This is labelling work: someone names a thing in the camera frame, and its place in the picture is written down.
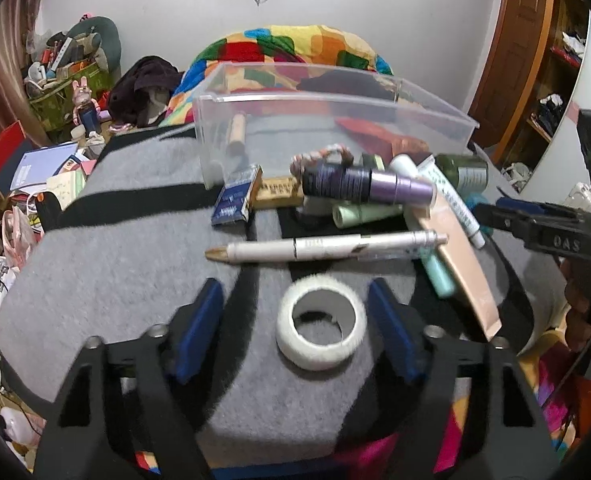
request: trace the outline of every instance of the white pen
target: white pen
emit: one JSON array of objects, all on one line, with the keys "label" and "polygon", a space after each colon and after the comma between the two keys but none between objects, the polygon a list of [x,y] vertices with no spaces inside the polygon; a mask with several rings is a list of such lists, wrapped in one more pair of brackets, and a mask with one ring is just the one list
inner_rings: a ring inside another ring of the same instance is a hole
[{"label": "white pen", "polygon": [[446,244],[448,236],[435,231],[409,231],[383,235],[344,235],[286,238],[270,242],[236,242],[205,251],[207,260],[238,264],[244,262],[294,262],[341,260],[365,254],[408,254],[432,250]]}]

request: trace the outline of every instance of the finger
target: finger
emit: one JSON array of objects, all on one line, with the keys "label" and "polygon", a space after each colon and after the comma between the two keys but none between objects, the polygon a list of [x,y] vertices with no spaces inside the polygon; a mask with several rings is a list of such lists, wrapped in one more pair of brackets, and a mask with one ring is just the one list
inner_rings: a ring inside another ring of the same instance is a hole
[{"label": "finger", "polygon": [[564,333],[567,345],[578,352],[591,337],[591,325],[582,319],[582,314],[571,309],[567,314],[567,329]]},{"label": "finger", "polygon": [[571,270],[571,260],[569,258],[566,258],[562,262],[562,265],[560,266],[560,272],[564,276],[564,279],[569,281],[569,279],[573,275],[573,272]]},{"label": "finger", "polygon": [[567,286],[564,289],[564,297],[574,310],[577,310],[582,314],[589,310],[591,302],[585,297],[582,291],[579,290],[578,283],[576,283],[575,280],[571,279],[567,283]]}]

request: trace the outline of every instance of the green basket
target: green basket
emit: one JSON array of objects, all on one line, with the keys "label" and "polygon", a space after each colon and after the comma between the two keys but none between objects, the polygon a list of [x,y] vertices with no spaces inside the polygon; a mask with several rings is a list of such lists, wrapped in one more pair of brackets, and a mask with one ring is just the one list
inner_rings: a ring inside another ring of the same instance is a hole
[{"label": "green basket", "polygon": [[98,68],[97,63],[93,63],[70,76],[47,94],[29,100],[29,105],[46,132],[60,130],[73,120],[74,102],[71,99],[74,88],[71,82],[73,80],[79,82],[84,76],[87,78],[87,85],[93,91],[94,98],[98,91],[111,90],[113,86],[111,74],[103,72]]}]

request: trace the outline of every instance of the purple bottle cap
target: purple bottle cap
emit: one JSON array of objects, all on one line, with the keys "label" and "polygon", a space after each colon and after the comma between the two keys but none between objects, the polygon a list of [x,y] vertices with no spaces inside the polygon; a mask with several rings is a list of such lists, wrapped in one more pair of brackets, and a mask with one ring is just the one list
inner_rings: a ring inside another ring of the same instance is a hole
[{"label": "purple bottle cap", "polygon": [[435,184],[395,173],[372,171],[369,200],[383,204],[432,205]]}]

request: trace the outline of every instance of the gray fabric surface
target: gray fabric surface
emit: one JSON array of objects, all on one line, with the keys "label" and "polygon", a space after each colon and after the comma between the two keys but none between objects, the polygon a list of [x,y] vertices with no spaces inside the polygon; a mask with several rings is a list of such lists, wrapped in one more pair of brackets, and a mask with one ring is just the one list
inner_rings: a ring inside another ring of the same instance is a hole
[{"label": "gray fabric surface", "polygon": [[[109,153],[90,176],[83,196],[199,180],[194,139],[149,139]],[[495,184],[501,180],[494,170],[489,197],[497,194]],[[220,280],[228,296],[239,267],[208,262],[204,251],[245,239],[245,234],[242,228],[216,231],[209,216],[207,209],[181,211],[47,234],[0,313],[0,348],[24,384],[53,400],[80,345],[90,335],[100,335],[107,342],[136,338],[190,303],[209,277]],[[259,240],[280,237],[277,213],[258,212],[254,233]],[[563,291],[552,259],[528,253],[511,235],[496,233],[494,239],[522,277],[539,313],[536,318],[548,320],[552,308],[562,301]],[[500,303],[508,280],[499,256],[489,245],[479,256]],[[292,282],[290,272],[281,264],[250,272],[258,273],[258,290],[253,319],[248,320],[248,346],[237,355],[216,356],[214,383],[232,382],[214,399],[198,443],[213,466],[327,455],[336,446],[347,413],[382,352],[381,341],[369,324],[368,336],[345,365],[322,373],[299,370],[282,357],[274,334],[278,304]],[[336,262],[330,275],[363,298],[370,281],[384,276],[403,302],[411,299],[416,281],[411,262],[391,260]],[[543,323],[540,332],[546,327]],[[235,330],[238,327],[223,326],[221,337]],[[233,378],[222,375],[218,359],[225,358],[241,360]],[[375,393],[363,392],[363,396],[367,405],[377,405]],[[361,415],[365,431],[376,411],[365,410]]]}]

